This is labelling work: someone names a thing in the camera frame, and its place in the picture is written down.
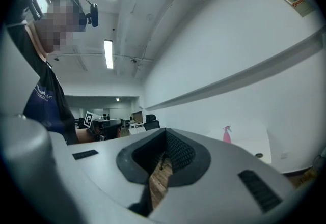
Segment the ceiling light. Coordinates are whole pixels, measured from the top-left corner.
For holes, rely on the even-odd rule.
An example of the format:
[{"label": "ceiling light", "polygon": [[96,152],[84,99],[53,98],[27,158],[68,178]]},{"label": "ceiling light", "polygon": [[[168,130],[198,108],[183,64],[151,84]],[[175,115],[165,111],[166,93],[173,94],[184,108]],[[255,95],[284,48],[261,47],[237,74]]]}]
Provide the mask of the ceiling light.
[{"label": "ceiling light", "polygon": [[113,69],[112,40],[104,40],[104,53],[107,68]]}]

